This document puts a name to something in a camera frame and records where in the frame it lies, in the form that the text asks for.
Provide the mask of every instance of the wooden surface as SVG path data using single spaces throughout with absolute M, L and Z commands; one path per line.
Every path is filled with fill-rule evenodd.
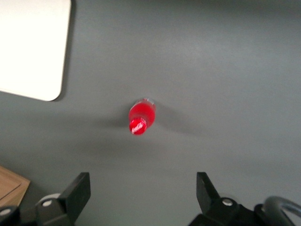
M 0 166 L 0 207 L 19 205 L 30 181 Z

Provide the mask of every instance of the plastic bottle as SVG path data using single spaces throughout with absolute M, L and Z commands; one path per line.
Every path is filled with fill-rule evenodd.
M 134 135 L 143 134 L 154 123 L 155 117 L 155 103 L 149 98 L 138 100 L 128 114 L 131 133 Z

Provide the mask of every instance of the gray table surface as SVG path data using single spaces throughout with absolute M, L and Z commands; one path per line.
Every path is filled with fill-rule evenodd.
M 0 93 L 0 165 L 32 181 L 22 208 L 82 171 L 79 226 L 188 225 L 198 171 L 250 209 L 301 203 L 300 1 L 72 4 L 61 96 Z M 134 137 L 141 97 L 157 118 Z

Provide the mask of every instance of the white board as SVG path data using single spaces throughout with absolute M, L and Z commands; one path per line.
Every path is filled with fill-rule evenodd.
M 0 91 L 60 95 L 70 11 L 71 0 L 0 0 Z

